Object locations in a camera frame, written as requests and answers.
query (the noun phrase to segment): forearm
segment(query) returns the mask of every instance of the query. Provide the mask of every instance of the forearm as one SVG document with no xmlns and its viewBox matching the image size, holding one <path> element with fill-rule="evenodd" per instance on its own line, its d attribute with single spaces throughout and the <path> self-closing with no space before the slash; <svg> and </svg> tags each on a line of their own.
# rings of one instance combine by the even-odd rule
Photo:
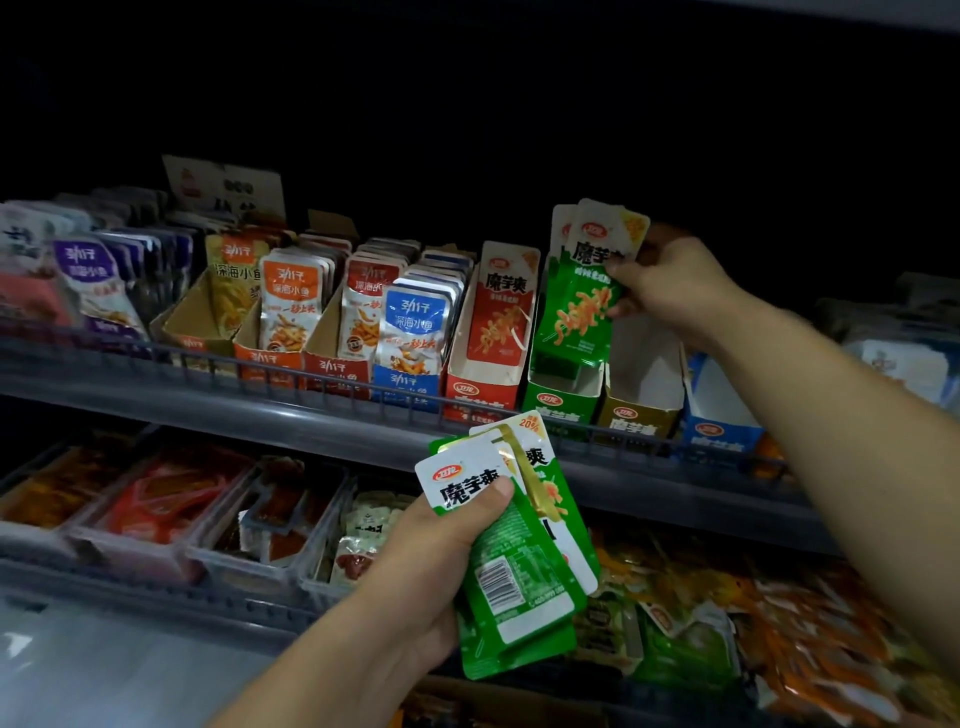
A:
<svg viewBox="0 0 960 728">
<path fill-rule="evenodd" d="M 210 726 L 381 728 L 419 677 L 405 665 L 408 658 L 371 596 L 354 594 L 319 619 Z"/>
<path fill-rule="evenodd" d="M 766 303 L 719 315 L 711 353 L 830 532 L 960 674 L 960 425 Z"/>
</svg>

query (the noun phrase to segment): floor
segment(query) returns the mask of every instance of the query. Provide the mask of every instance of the floor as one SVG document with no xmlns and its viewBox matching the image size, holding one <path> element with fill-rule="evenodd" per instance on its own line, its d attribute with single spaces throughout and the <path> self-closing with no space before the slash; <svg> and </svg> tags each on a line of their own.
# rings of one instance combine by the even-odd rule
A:
<svg viewBox="0 0 960 728">
<path fill-rule="evenodd" d="M 0 600 L 0 726 L 202 726 L 269 655 L 55 603 Z"/>
</svg>

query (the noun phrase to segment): person's left hand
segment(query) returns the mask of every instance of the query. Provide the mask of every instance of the person's left hand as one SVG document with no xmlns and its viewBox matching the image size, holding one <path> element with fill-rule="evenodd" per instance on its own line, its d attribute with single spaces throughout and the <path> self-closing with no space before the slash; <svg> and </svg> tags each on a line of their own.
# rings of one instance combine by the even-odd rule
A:
<svg viewBox="0 0 960 728">
<path fill-rule="evenodd" d="M 415 679 L 457 646 L 453 597 L 467 572 L 470 547 L 506 510 L 514 483 L 497 478 L 482 493 L 440 517 L 421 495 L 394 526 L 355 596 L 372 605 L 378 628 L 402 642 Z"/>
</svg>

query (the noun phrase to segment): red oval logo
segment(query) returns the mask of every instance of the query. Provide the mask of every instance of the red oval logo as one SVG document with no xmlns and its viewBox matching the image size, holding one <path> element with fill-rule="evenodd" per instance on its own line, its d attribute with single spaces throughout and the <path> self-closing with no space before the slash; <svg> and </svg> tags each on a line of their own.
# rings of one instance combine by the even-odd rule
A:
<svg viewBox="0 0 960 728">
<path fill-rule="evenodd" d="M 453 385 L 453 391 L 458 395 L 469 395 L 475 397 L 480 394 L 480 387 L 470 384 L 468 381 L 458 381 Z"/>
<path fill-rule="evenodd" d="M 590 237 L 598 237 L 601 239 L 607 237 L 607 229 L 600 225 L 600 223 L 584 223 L 581 230 Z"/>
<path fill-rule="evenodd" d="M 447 480 L 450 477 L 459 475 L 464 471 L 462 466 L 459 465 L 446 465 L 440 468 L 438 471 L 433 473 L 434 480 Z"/>
<path fill-rule="evenodd" d="M 550 394 L 549 392 L 540 392 L 537 395 L 537 401 L 541 401 L 544 404 L 548 404 L 551 407 L 559 407 L 564 401 L 557 397 L 557 395 Z"/>
<path fill-rule="evenodd" d="M 699 423 L 694 427 L 697 432 L 706 437 L 720 437 L 726 430 L 720 425 L 714 423 Z"/>
</svg>

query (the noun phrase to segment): hand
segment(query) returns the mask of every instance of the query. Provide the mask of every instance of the hand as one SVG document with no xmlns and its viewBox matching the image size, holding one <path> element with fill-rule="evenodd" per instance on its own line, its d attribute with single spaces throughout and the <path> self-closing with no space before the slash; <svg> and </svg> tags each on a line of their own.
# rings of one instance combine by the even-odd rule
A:
<svg viewBox="0 0 960 728">
<path fill-rule="evenodd" d="M 403 644 L 415 680 L 459 643 L 453 597 L 467 572 L 470 547 L 506 510 L 514 483 L 498 477 L 480 495 L 443 517 L 420 496 L 394 526 L 357 590 L 382 608 L 375 617 Z"/>
<path fill-rule="evenodd" d="M 611 258 L 607 273 L 630 289 L 608 311 L 611 318 L 647 311 L 706 352 L 752 299 L 698 238 L 665 225 L 650 229 L 637 262 Z"/>
</svg>

